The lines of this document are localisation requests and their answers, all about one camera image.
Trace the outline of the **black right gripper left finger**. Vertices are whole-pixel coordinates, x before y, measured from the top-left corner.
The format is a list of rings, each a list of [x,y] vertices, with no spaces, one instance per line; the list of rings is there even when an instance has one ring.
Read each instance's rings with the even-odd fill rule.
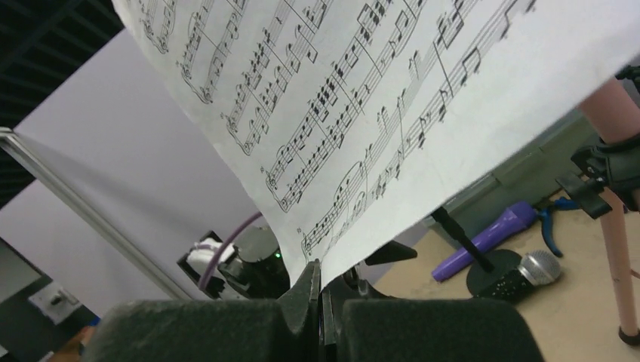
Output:
[[[279,299],[138,301],[99,322],[84,361],[316,361],[320,267]]]

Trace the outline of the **black round-base mic stand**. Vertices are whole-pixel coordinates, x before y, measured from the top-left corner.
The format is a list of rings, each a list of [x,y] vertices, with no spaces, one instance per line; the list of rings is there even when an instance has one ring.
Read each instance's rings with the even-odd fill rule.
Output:
[[[432,217],[472,257],[472,264],[466,276],[466,287],[473,296],[497,281],[509,270],[516,268],[522,260],[522,256],[512,250],[481,252],[443,207],[432,212]]]

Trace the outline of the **purple toy microphone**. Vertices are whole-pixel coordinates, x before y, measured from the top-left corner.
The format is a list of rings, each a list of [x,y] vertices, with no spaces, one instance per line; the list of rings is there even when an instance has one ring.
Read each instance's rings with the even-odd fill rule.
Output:
[[[507,238],[528,229],[537,218],[537,211],[526,201],[518,201],[507,207],[486,229],[478,233],[471,242],[485,253],[501,244]],[[472,264],[468,251],[460,248],[441,262],[431,275],[437,282],[446,281],[465,267]]]

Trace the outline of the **black silver condenser microphone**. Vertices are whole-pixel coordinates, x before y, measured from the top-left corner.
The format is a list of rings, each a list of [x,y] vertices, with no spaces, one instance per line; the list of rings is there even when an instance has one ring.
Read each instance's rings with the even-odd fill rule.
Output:
[[[562,267],[552,253],[535,250],[526,253],[515,268],[472,296],[515,304],[530,296],[537,287],[556,282],[561,273]]]

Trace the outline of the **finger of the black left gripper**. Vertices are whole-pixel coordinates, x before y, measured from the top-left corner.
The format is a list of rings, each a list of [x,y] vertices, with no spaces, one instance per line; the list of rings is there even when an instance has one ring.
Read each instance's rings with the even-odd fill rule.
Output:
[[[365,264],[368,266],[382,265],[415,259],[416,257],[417,251],[412,247],[408,247],[397,241],[389,241],[380,249],[376,250],[370,256],[365,258]]]

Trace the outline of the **white sheet music page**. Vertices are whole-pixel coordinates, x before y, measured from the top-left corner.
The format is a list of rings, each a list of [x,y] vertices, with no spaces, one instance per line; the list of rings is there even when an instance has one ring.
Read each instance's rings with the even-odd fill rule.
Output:
[[[637,1],[116,1],[176,103],[330,281],[639,53]]]

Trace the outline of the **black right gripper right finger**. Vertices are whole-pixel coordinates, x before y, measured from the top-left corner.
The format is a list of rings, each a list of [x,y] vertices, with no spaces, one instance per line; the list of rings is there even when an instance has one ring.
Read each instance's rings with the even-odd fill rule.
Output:
[[[493,299],[403,299],[342,277],[322,291],[332,361],[542,361],[525,319]]]

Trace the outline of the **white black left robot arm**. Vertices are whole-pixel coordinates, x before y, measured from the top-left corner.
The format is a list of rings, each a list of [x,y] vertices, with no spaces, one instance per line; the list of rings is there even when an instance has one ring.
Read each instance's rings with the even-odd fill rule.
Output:
[[[198,284],[222,239],[213,231],[177,261]],[[290,278],[275,235],[268,227],[251,226],[224,251],[204,294],[211,299],[277,299],[290,289]]]

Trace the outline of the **pink music stand tripod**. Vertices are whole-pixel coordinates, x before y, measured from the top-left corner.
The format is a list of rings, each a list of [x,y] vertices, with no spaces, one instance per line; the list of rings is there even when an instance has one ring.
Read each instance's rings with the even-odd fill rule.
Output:
[[[584,178],[567,174],[556,181],[601,224],[620,321],[618,336],[627,345],[637,346],[639,322],[632,279],[639,273],[630,264],[623,211],[639,211],[639,107],[622,86],[623,80],[638,87],[639,67],[625,66],[580,103],[598,141],[571,157]]]

